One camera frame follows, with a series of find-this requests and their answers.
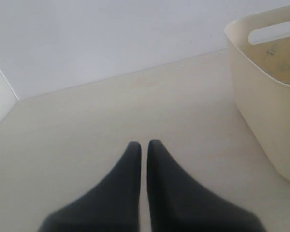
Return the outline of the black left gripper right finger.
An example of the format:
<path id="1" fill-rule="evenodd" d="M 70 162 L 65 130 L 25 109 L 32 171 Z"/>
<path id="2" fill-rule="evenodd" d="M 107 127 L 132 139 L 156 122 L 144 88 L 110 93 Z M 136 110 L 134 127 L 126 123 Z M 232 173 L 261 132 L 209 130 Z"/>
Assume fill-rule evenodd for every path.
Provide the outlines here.
<path id="1" fill-rule="evenodd" d="M 154 232 L 259 232 L 251 212 L 194 180 L 160 140 L 147 152 L 147 194 Z"/>

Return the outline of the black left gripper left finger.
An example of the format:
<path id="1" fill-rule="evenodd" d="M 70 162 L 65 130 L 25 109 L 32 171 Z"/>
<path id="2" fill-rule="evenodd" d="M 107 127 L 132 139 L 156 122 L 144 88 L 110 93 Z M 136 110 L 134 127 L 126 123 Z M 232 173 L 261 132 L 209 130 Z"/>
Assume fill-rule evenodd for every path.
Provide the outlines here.
<path id="1" fill-rule="evenodd" d="M 129 142 L 106 177 L 76 201 L 51 213 L 41 232 L 138 232 L 142 149 Z"/>

